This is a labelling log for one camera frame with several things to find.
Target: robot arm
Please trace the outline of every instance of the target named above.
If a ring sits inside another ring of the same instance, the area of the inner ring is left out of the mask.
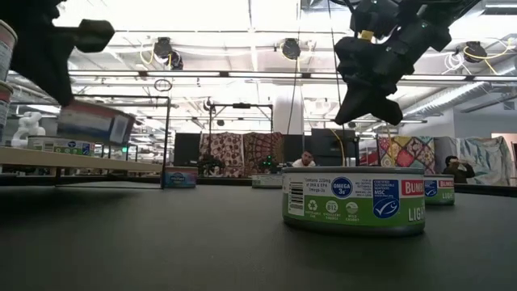
[[[6,0],[0,19],[18,35],[11,68],[66,106],[74,99],[68,59],[74,48],[100,52],[115,30],[107,21],[83,20],[79,27],[54,27],[56,8],[66,0]]]
[[[342,0],[332,0],[338,4]],[[403,118],[398,104],[386,99],[403,75],[430,48],[451,42],[448,27],[480,0],[362,0],[352,11],[351,29],[360,38],[344,37],[335,46],[337,68],[348,90],[335,117],[345,124],[371,113],[390,124]],[[388,39],[373,44],[373,37]]]

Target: patterned fabric backdrop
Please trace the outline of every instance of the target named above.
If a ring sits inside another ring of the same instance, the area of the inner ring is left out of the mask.
[[[474,168],[476,176],[469,183],[509,186],[513,174],[510,149],[502,137],[458,138],[457,156]]]
[[[212,134],[212,156],[225,165],[223,177],[239,178],[244,176],[244,154],[242,135],[235,133]],[[208,134],[200,139],[200,159],[208,152]]]
[[[259,164],[271,155],[273,162],[284,162],[284,137],[281,133],[244,135],[245,176],[261,173]]]
[[[435,143],[432,137],[392,137],[391,150],[389,139],[379,137],[379,150],[380,165],[383,167],[413,167],[424,169],[426,174],[435,173]]]

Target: red patterned curtain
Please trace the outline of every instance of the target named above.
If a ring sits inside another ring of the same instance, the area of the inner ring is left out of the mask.
[[[213,133],[212,156],[220,159],[226,168],[223,177],[240,178],[244,176],[242,135],[236,133]],[[200,158],[208,152],[208,134],[201,135]]]
[[[244,135],[245,176],[263,173],[259,165],[268,155],[273,162],[284,162],[282,133],[247,133]]]

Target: can label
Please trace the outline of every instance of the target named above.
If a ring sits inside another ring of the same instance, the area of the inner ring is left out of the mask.
[[[425,221],[423,178],[393,174],[284,174],[284,215],[351,226]]]
[[[10,97],[10,92],[0,91],[0,142],[2,142],[3,129],[6,127]]]
[[[454,201],[454,180],[426,179],[424,182],[426,202]]]
[[[252,175],[251,176],[251,185],[252,186],[263,186],[263,187],[273,187],[273,186],[282,186],[282,175]]]
[[[89,142],[52,140],[52,138],[30,138],[29,149],[42,150],[59,154],[74,154],[92,157],[95,145]]]
[[[197,181],[196,170],[166,171],[165,185],[168,188],[190,188],[194,187]]]
[[[126,116],[116,115],[108,108],[74,102],[61,109],[57,134],[75,137],[78,134],[105,143],[123,144],[128,141],[132,123]]]
[[[0,81],[6,81],[15,46],[15,37],[0,26]]]

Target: white wall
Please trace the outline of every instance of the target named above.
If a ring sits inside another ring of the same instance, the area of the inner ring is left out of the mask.
[[[454,130],[456,137],[491,138],[492,133],[517,133],[517,114],[515,116],[487,116],[456,112]]]
[[[404,124],[400,127],[399,135],[414,137],[454,137],[454,111],[448,109],[440,117],[427,117],[426,124]]]

